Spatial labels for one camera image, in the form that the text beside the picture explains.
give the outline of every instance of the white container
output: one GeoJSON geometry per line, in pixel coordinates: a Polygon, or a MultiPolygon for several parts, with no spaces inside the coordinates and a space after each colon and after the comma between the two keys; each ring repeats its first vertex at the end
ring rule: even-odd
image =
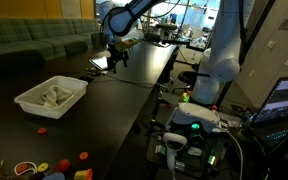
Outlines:
{"type": "Polygon", "coordinates": [[[25,112],[59,119],[85,94],[87,84],[88,83],[86,81],[75,78],[54,76],[51,79],[17,96],[14,101],[20,104],[23,111],[25,112]],[[46,92],[48,88],[52,85],[57,85],[65,89],[71,90],[74,92],[74,94],[62,104],[54,108],[45,107],[38,104],[38,101],[43,95],[43,93],[46,92]]]}

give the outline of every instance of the desk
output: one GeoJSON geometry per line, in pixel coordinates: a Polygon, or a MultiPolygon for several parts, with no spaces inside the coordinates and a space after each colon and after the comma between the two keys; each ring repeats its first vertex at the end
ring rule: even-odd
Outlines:
{"type": "MultiPolygon", "coordinates": [[[[117,74],[109,74],[155,84],[174,48],[139,43],[129,54],[128,67],[119,62],[117,74]]],[[[59,160],[68,159],[74,170],[92,168],[96,179],[105,177],[153,86],[142,88],[110,77],[98,77],[59,120],[27,114],[14,103],[16,96],[54,75],[80,77],[91,56],[95,54],[51,60],[42,70],[0,80],[0,161],[4,159],[9,175],[14,174],[14,166],[22,161],[37,165],[47,162],[51,174],[59,160]],[[44,136],[36,133],[41,127],[48,130],[44,136]],[[83,151],[89,153],[86,161],[79,160],[83,151]]]]}

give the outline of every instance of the green couch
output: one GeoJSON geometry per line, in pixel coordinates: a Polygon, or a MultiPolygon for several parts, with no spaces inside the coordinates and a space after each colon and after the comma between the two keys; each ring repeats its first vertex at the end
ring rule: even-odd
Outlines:
{"type": "Polygon", "coordinates": [[[98,47],[95,19],[0,19],[0,54],[39,50],[46,60],[66,56],[65,45],[98,47]]]}

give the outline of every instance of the red toy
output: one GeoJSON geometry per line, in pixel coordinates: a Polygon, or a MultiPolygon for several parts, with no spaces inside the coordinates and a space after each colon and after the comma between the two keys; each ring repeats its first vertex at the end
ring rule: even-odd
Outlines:
{"type": "Polygon", "coordinates": [[[67,159],[62,159],[57,163],[56,170],[58,172],[66,172],[70,169],[71,163],[67,159]]]}

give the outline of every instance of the monitor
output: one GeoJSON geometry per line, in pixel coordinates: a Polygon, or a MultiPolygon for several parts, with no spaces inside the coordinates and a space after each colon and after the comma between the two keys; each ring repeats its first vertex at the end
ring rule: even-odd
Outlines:
{"type": "Polygon", "coordinates": [[[280,78],[266,98],[259,112],[251,119],[252,125],[288,119],[288,78],[280,78]]]}

